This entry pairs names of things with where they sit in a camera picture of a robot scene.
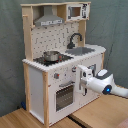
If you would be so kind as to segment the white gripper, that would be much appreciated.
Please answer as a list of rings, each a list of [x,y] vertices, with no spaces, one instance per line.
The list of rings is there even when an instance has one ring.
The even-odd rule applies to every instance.
[[[79,65],[77,68],[78,90],[82,91],[86,87],[87,81],[94,75],[95,71],[92,71],[86,66]]]

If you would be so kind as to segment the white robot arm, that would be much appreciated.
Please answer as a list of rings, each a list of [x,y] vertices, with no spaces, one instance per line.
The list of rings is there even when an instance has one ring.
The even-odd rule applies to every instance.
[[[76,69],[76,91],[83,93],[85,89],[90,89],[99,94],[113,94],[128,98],[128,89],[118,87],[114,82],[113,74],[108,70],[102,69],[96,75],[93,75],[91,69],[78,65]]]

